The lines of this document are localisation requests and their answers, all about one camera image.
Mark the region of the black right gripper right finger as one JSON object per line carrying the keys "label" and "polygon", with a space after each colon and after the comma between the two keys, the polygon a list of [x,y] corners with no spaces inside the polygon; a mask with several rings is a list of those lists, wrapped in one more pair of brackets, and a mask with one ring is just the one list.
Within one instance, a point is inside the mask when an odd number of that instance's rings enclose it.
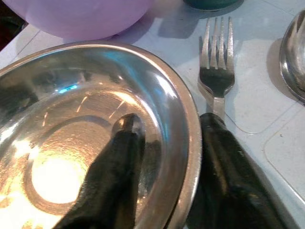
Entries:
{"label": "black right gripper right finger", "polygon": [[284,229],[270,195],[224,122],[200,117],[203,157],[190,229]]}

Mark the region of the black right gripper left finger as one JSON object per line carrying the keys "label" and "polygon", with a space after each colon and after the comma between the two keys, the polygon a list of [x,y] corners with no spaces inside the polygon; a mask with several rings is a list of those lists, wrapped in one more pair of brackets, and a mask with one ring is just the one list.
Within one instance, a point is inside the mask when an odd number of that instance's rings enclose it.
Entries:
{"label": "black right gripper left finger", "polygon": [[134,228],[144,147],[140,117],[119,118],[110,141],[90,165],[75,204],[55,228]]}

